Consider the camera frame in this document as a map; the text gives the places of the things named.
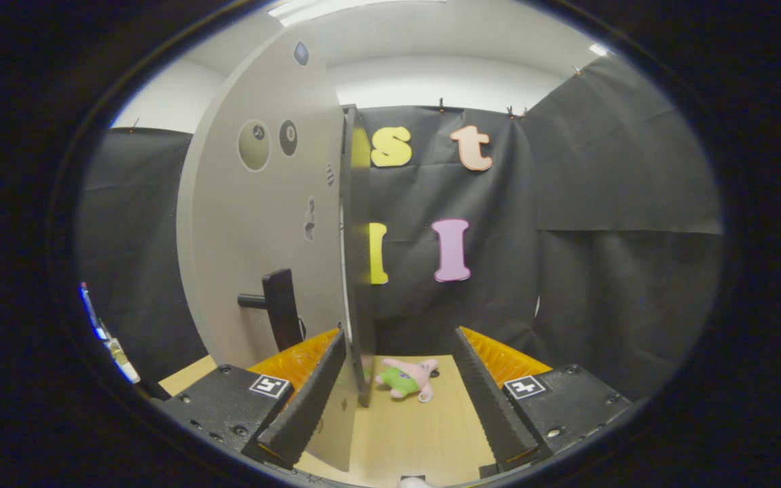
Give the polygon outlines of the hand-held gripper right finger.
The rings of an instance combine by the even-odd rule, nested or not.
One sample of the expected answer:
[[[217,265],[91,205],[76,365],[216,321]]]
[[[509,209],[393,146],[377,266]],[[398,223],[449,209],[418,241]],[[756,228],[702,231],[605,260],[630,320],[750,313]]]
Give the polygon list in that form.
[[[633,404],[581,365],[552,368],[465,327],[453,331],[452,357],[495,458],[483,476],[567,451]]]

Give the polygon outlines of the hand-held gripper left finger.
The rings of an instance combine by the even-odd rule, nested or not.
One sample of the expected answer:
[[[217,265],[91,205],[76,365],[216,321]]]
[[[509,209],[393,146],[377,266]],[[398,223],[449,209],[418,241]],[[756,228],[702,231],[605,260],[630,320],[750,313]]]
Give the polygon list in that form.
[[[227,451],[291,469],[319,429],[345,359],[344,334],[332,329],[248,369],[217,365],[154,405]]]

